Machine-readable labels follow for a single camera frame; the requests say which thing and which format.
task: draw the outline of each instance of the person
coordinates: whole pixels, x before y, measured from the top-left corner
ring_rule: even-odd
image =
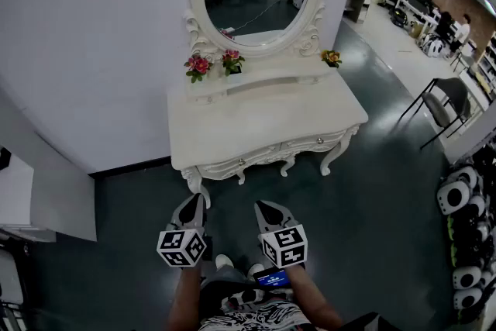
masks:
[[[470,23],[471,19],[468,14],[463,14],[463,21],[465,22],[460,29],[458,29],[458,33],[456,37],[453,39],[450,48],[450,54],[447,58],[451,58],[455,55],[455,52],[467,41],[468,36],[470,35]]]
[[[201,284],[200,263],[181,271],[167,324],[170,331],[332,331],[342,325],[301,265],[284,269],[291,288],[269,289],[254,281],[253,275],[264,268],[261,264],[253,265],[245,277],[221,254],[215,259],[217,272]]]

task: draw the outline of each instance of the drawer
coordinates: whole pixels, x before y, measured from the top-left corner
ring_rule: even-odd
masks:
[[[230,178],[237,172],[275,155],[280,149],[281,144],[277,143],[275,145],[270,145],[269,147],[264,147],[263,149],[254,150],[253,152],[249,152],[235,159],[216,164],[198,166],[198,170],[200,171],[200,175],[204,178],[216,180]]]
[[[307,136],[298,140],[286,141],[282,143],[281,151],[300,150],[302,152],[327,152],[339,143],[345,132],[346,130],[343,130],[338,133],[319,134]]]

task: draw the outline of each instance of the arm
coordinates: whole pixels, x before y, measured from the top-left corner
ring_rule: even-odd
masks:
[[[176,288],[176,296],[170,310],[170,331],[197,331],[199,328],[198,304],[200,301],[200,276],[202,267],[185,268]]]
[[[301,310],[307,316],[312,325],[333,331],[338,329],[343,321],[336,310],[327,303],[326,298],[307,272],[300,265],[286,267],[284,269],[291,281],[294,296]]]

